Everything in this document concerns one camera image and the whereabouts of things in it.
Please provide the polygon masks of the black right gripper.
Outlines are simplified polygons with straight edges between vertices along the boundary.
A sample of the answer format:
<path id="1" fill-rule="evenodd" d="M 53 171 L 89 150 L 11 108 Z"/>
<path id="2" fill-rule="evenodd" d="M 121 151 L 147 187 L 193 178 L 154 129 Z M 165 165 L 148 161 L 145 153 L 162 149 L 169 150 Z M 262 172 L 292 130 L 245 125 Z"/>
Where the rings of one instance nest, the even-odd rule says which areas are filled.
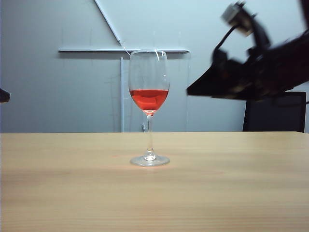
<path id="1" fill-rule="evenodd" d="M 246 62 L 228 59 L 218 49 L 213 64 L 187 89 L 189 96 L 259 100 L 276 96 L 302 83 L 302 38 L 251 50 Z"/>

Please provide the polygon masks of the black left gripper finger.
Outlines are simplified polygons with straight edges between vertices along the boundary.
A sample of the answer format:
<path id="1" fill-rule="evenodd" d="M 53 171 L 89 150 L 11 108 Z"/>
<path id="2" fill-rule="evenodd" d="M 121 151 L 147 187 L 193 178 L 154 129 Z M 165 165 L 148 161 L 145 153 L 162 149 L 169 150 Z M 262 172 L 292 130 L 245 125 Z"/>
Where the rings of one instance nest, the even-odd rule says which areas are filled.
<path id="1" fill-rule="evenodd" d="M 11 94 L 6 90 L 0 88 L 0 103 L 7 103 L 10 100 Z"/>

